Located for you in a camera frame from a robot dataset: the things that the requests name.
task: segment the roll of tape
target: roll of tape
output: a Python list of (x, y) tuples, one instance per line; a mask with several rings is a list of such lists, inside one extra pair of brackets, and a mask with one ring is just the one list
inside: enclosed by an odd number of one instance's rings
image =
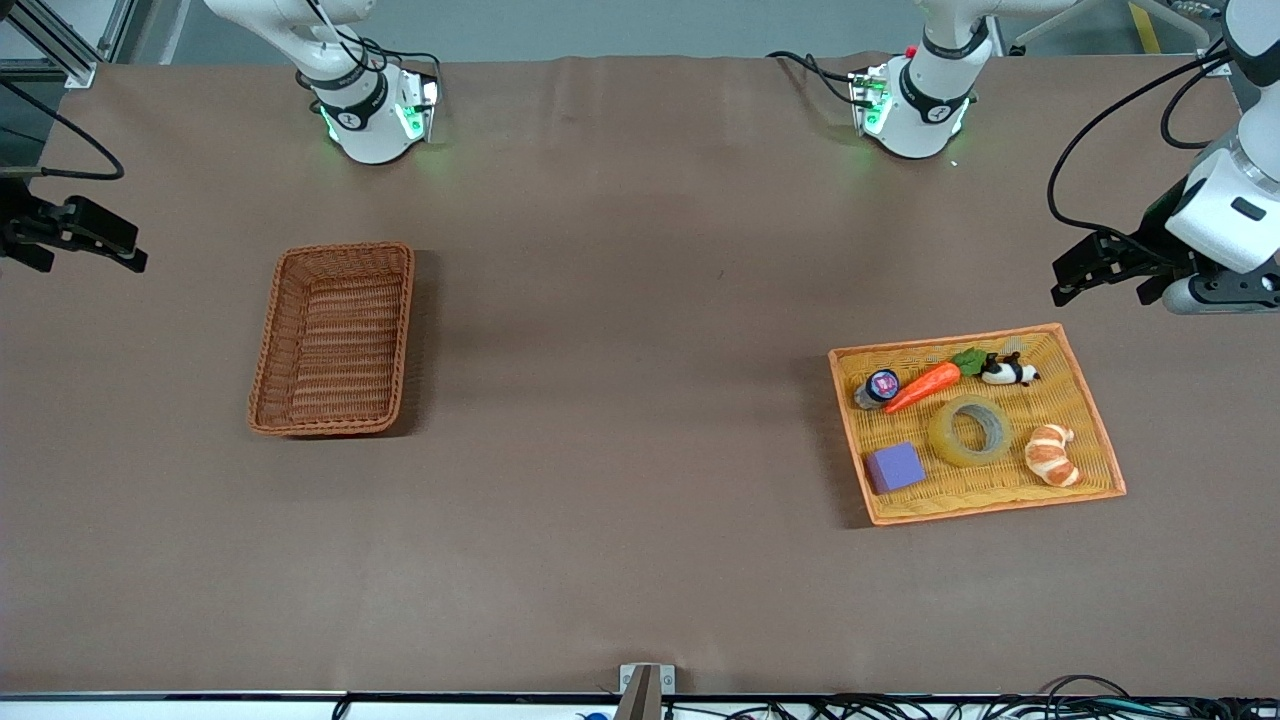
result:
[[(956, 434), (956, 415), (968, 415), (982, 425), (982, 430), (987, 436), (982, 450), (970, 448)], [(961, 395), (947, 402), (929, 420), (929, 446), (933, 447), (933, 452), (942, 460), (960, 468), (995, 462), (1009, 452), (1010, 442), (1012, 442), (1012, 429), (1009, 424), (1009, 414), (982, 396)]]

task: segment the panda figurine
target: panda figurine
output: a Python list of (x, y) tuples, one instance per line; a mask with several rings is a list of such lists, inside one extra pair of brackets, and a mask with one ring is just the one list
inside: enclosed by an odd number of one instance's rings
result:
[(1021, 383), (1023, 387), (1028, 387), (1032, 380), (1039, 379), (1036, 365), (1023, 365), (1018, 361), (1021, 352), (1006, 355), (1004, 360), (997, 360), (997, 357), (995, 352), (987, 355), (987, 363), (982, 366), (982, 382), (992, 386)]

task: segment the yellow floor tape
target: yellow floor tape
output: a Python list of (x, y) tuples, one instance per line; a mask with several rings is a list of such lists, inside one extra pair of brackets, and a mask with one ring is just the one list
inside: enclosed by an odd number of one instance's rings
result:
[(1158, 55), (1160, 40), (1156, 37), (1156, 28), (1151, 27), (1151, 15), (1147, 10), (1129, 3), (1129, 13), (1133, 14), (1133, 24), (1138, 26), (1138, 40), (1142, 41), (1142, 51)]

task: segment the tabletop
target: tabletop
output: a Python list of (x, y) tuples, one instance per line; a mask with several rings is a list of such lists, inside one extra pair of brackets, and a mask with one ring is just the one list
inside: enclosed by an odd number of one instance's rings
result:
[[(859, 67), (852, 58), (835, 67)], [(134, 275), (0, 278), (0, 687), (613, 687), (1274, 694), (1268, 316), (1133, 287), (1050, 299), (1044, 181), (1171, 58), (1010, 58), (937, 158), (888, 156), (773, 60), (447, 65), (436, 143), (360, 167), (292, 69), (105, 67), (63, 110), (140, 227)], [(1103, 124), (1065, 210), (1135, 227), (1190, 155), (1166, 88)], [(1225, 81), (1175, 119), (1213, 137)], [(58, 129), (46, 165), (101, 160)], [(246, 424), (289, 247), (408, 242), (389, 433)], [(1061, 322), (1129, 495), (869, 528), (832, 347)]]

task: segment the small can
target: small can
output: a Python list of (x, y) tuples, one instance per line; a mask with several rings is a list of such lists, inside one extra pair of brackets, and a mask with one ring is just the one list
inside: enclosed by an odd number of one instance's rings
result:
[(897, 395), (897, 373), (893, 370), (876, 370), (867, 382), (854, 391), (854, 402), (863, 410), (879, 410), (886, 402)]

